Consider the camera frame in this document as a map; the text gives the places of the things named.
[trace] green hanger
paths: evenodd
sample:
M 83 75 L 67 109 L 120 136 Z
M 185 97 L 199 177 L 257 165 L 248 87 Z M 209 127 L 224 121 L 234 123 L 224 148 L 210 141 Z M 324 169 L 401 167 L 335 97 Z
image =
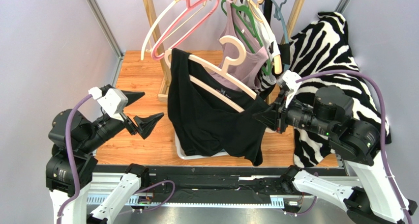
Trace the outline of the green hanger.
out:
M 223 4 L 226 1 L 227 0 L 222 0 L 221 1 L 221 9 L 223 10 L 224 14 L 227 15 L 227 11 L 223 7 Z M 260 37 L 258 35 L 258 32 L 256 31 L 255 20 L 253 18 L 253 15 L 252 15 L 249 7 L 247 7 L 246 5 L 237 6 L 234 3 L 232 3 L 231 6 L 236 10 L 236 13 L 237 13 L 238 17 L 244 23 L 244 25 L 246 26 L 246 28 L 249 30 L 250 34 L 258 40 L 259 45 L 262 47 L 263 44 L 262 44 L 262 41 L 261 41 L 261 39 L 260 39 Z M 248 16 L 248 18 L 250 20 L 250 24 L 252 25 L 252 27 L 249 27 L 249 25 L 247 24 L 247 22 L 240 15 L 240 13 L 239 13 L 240 11 L 241 12 L 244 12 Z M 249 48 L 249 50 L 254 54 L 255 51 L 253 50 L 253 48 L 251 47 L 250 43 L 244 37 L 243 33 L 241 32 L 241 30 L 239 29 L 239 27 L 237 27 L 236 24 L 234 24 L 234 29 L 240 35 L 240 37 L 243 39 L 243 41 L 245 42 L 245 44 L 247 45 L 247 47 Z M 270 73 L 271 73 L 271 61 L 270 61 L 270 59 L 267 60 L 267 69 L 266 68 L 262 68 L 262 71 L 265 73 L 265 75 L 270 75 Z

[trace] zebra print rug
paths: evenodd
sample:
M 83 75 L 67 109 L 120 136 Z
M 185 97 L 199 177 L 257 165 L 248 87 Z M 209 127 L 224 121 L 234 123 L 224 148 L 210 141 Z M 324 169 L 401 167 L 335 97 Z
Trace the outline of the zebra print rug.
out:
M 318 21 L 312 22 L 290 40 L 291 71 L 301 77 L 336 69 L 359 72 L 348 45 L 348 25 L 345 18 L 333 12 L 318 13 L 318 17 Z M 380 114 L 365 81 L 359 77 L 334 74 L 313 78 L 302 83 L 296 98 L 305 104 L 313 105 L 316 91 L 327 85 L 335 85 L 346 95 L 353 97 L 354 118 L 365 120 L 379 129 Z M 386 143 L 390 143 L 387 122 L 386 131 Z M 300 129 L 294 129 L 294 132 L 294 163 L 298 167 L 313 167 L 328 154 L 334 153 L 334 150 L 328 147 L 327 137 Z

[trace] wooden platform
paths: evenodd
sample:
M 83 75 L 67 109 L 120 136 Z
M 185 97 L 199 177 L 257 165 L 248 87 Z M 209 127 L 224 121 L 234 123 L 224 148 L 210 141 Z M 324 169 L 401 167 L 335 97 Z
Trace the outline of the wooden platform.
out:
M 218 65 L 222 60 L 220 51 L 194 51 L 193 54 Z M 100 164 L 165 166 L 242 166 L 252 163 L 244 158 L 230 156 L 210 157 L 197 160 L 182 160 L 175 147 L 175 132 L 167 117 L 167 103 L 159 102 L 157 94 L 162 82 L 163 72 L 160 64 L 149 54 L 144 61 L 140 52 L 127 52 L 122 64 L 117 88 L 146 93 L 133 105 L 125 108 L 125 113 L 133 118 L 147 117 L 158 112 L 166 115 L 159 121 L 153 133 L 146 140 L 139 135 L 131 136 L 126 130 L 109 140 L 98 149 L 96 158 Z M 263 163 L 261 167 L 288 167 L 293 164 L 294 133 L 290 127 L 284 134 L 265 133 L 262 142 Z M 320 167 L 337 167 L 335 155 L 327 156 Z

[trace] black cloth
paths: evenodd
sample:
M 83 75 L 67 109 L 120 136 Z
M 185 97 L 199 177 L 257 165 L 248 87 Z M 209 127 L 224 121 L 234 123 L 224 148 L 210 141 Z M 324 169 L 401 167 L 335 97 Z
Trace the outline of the black cloth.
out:
M 264 0 L 263 6 L 263 16 L 270 26 L 270 18 L 272 17 L 272 6 L 273 2 L 271 0 Z
M 228 89 L 217 82 L 201 64 L 188 59 L 190 53 L 172 50 L 172 82 L 168 95 L 168 115 L 187 156 L 212 156 L 224 149 L 231 156 L 262 161 L 261 143 L 266 126 L 252 118 L 268 105 L 262 98 L 253 100 L 244 92 Z M 232 107 L 192 84 L 189 75 L 233 100 L 244 109 Z

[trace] white garment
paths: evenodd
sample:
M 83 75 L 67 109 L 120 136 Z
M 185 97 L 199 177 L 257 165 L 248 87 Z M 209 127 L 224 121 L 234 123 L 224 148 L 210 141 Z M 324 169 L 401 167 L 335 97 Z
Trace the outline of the white garment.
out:
M 236 0 L 236 5 L 246 5 L 249 6 L 248 0 Z M 273 58 L 277 55 L 280 55 L 281 52 L 278 48 L 278 43 L 276 42 L 275 34 L 273 34 L 272 29 L 270 28 L 269 23 L 267 22 L 266 18 L 264 17 L 263 13 L 260 9 L 254 9 L 255 15 L 258 16 L 259 19 L 263 21 L 263 23 L 257 21 L 255 19 L 255 27 L 256 31 L 261 38 L 261 41 L 268 53 L 269 60 L 273 62 Z M 250 20 L 246 15 L 242 12 L 240 14 L 243 16 L 244 20 L 248 21 L 250 24 Z M 261 70 L 258 74 L 258 79 L 261 82 L 261 88 L 257 89 L 256 92 L 260 93 L 262 91 L 265 91 L 266 89 L 270 88 L 271 86 L 276 84 L 276 77 L 270 73 L 269 75 L 266 75 L 263 70 Z

